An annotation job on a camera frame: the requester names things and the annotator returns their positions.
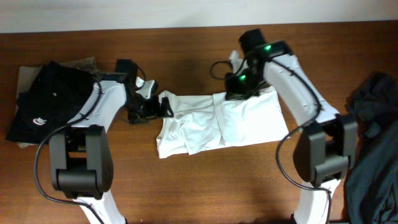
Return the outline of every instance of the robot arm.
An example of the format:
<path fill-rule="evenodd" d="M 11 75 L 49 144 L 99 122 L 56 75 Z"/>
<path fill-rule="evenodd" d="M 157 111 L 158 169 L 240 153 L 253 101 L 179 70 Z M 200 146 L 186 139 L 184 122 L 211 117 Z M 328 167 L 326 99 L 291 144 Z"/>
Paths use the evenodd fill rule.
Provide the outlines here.
<path fill-rule="evenodd" d="M 130 124 L 173 116 L 168 99 L 163 98 L 160 104 L 153 95 L 156 82 L 141 80 L 137 77 L 137 68 L 131 60 L 118 60 L 115 72 L 97 74 L 100 81 L 94 84 L 87 102 L 68 123 L 77 122 L 83 114 L 92 112 L 49 141 L 54 189 L 61 190 L 75 202 L 91 205 L 104 223 L 126 223 L 110 191 L 113 162 L 106 132 L 116 113 L 125 106 Z M 100 222 L 93 211 L 80 207 L 90 223 Z"/>
<path fill-rule="evenodd" d="M 301 191 L 292 221 L 323 224 L 327 221 L 330 203 L 325 192 L 328 190 L 331 197 L 347 170 L 354 165 L 355 118 L 340 115 L 326 102 L 285 42 L 267 44 L 258 29 L 247 31 L 239 41 L 245 57 L 238 59 L 237 52 L 230 56 L 234 73 L 225 78 L 226 100 L 249 98 L 264 81 L 274 86 L 302 128 L 294 151 L 294 164 L 307 190 Z M 327 190 L 308 191 L 314 188 Z"/>

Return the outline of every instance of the nike logo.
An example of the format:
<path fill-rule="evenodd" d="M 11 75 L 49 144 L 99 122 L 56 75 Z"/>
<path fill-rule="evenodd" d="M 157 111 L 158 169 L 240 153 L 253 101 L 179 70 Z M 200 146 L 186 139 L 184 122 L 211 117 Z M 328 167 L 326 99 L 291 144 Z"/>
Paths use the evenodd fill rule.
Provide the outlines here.
<path fill-rule="evenodd" d="M 35 118 L 35 119 L 33 119 L 33 123 L 35 123 L 35 124 L 37 124 L 37 125 L 43 125 L 43 124 L 45 124 L 47 122 L 47 120 L 44 120 L 44 119 L 42 119 L 42 118 Z"/>

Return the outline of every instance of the white wall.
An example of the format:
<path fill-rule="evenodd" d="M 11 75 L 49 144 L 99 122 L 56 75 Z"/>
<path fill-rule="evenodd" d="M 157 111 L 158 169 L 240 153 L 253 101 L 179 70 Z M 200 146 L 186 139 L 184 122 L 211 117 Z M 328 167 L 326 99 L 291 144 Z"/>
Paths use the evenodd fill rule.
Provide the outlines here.
<path fill-rule="evenodd" d="M 0 32 L 398 19 L 398 0 L 0 0 Z"/>

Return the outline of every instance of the folded shirt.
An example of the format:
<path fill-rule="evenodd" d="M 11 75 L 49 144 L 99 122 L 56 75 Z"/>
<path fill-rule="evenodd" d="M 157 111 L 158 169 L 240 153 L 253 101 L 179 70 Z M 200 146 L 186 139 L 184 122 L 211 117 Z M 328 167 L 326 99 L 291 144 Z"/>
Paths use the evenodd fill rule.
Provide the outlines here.
<path fill-rule="evenodd" d="M 174 118 L 163 120 L 156 139 L 159 157 L 281 140 L 288 130 L 277 92 L 271 86 L 259 93 L 226 101 L 226 93 L 176 96 L 163 91 L 159 99 L 169 98 Z"/>

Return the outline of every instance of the brown table surface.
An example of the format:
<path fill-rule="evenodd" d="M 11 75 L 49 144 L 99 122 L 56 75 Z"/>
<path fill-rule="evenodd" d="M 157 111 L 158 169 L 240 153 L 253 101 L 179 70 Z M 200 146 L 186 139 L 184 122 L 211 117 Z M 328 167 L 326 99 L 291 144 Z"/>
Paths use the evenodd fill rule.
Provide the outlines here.
<path fill-rule="evenodd" d="M 19 66 L 95 56 L 100 69 L 112 71 L 116 59 L 131 58 L 160 91 L 209 95 L 224 91 L 223 82 L 209 77 L 210 65 L 227 59 L 240 48 L 239 36 L 256 27 L 268 41 L 286 40 L 313 84 L 342 113 L 346 98 L 371 72 L 398 74 L 397 21 L 0 34 L 0 223 L 88 223 L 80 208 L 50 202 L 37 191 L 37 146 L 19 149 L 4 140 Z M 296 124 L 281 105 L 291 130 Z M 130 223 L 249 223 L 294 213 L 300 190 L 279 172 L 276 142 L 159 159 L 155 138 L 161 128 L 161 120 L 130 126 L 115 118 L 108 132 L 112 193 Z M 299 181 L 292 163 L 296 140 L 286 143 L 282 163 Z M 50 195 L 64 198 L 50 185 L 48 148 L 39 175 Z M 341 184 L 331 219 L 347 219 L 344 211 Z"/>

